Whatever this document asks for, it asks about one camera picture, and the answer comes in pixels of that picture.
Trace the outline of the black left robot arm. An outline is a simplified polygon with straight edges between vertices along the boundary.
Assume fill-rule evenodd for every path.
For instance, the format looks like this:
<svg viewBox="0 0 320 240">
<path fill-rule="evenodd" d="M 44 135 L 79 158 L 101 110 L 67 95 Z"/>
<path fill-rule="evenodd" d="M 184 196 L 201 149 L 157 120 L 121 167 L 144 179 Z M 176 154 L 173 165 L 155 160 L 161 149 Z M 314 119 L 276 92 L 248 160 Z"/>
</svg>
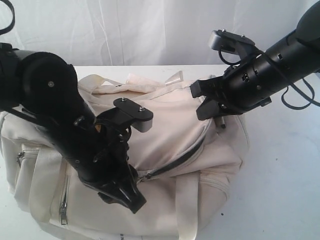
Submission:
<svg viewBox="0 0 320 240">
<path fill-rule="evenodd" d="M 0 45 L 0 108 L 37 125 L 104 202 L 136 213 L 146 199 L 128 162 L 128 141 L 132 129 L 151 128 L 153 113 L 125 97 L 113 104 L 95 115 L 79 93 L 71 64 L 53 53 Z"/>
</svg>

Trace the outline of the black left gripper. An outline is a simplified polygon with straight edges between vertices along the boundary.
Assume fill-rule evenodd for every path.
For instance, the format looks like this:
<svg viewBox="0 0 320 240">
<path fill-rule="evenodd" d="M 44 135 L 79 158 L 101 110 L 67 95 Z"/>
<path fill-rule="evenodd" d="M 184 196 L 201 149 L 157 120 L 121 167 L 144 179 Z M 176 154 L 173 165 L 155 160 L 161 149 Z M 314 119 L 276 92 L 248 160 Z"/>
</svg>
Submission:
<svg viewBox="0 0 320 240">
<path fill-rule="evenodd" d="M 108 204 L 120 204 L 136 214 L 147 200 L 138 189 L 138 173 L 128 163 L 131 127 L 117 130 L 96 124 L 92 114 L 67 120 L 71 138 L 68 156 L 80 181 Z"/>
</svg>

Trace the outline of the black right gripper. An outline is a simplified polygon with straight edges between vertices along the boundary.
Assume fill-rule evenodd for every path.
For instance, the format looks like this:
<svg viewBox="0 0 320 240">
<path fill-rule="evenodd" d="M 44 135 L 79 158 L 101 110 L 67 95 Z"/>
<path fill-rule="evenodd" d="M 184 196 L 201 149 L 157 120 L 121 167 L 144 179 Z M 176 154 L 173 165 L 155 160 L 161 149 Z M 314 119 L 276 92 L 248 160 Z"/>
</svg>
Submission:
<svg viewBox="0 0 320 240">
<path fill-rule="evenodd" d="M 196 80 L 191 84 L 192 97 L 205 96 L 196 110 L 198 120 L 240 115 L 269 104 L 271 96 L 285 88 L 281 73 L 285 73 L 284 55 L 260 52 L 223 76 Z"/>
</svg>

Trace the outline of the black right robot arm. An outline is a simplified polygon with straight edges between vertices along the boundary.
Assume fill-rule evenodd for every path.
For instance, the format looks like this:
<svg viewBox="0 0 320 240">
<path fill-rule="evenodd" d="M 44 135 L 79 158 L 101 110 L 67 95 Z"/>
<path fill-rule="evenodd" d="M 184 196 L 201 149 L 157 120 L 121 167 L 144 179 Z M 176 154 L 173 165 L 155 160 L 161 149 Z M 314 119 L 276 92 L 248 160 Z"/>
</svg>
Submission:
<svg viewBox="0 0 320 240">
<path fill-rule="evenodd" d="M 204 96 L 196 115 L 201 121 L 241 115 L 271 103 L 271 96 L 320 71 L 320 3 L 312 5 L 296 29 L 261 51 L 255 43 L 226 30 L 214 30 L 212 50 L 239 56 L 222 76 L 197 80 L 190 86 L 193 98 Z"/>
</svg>

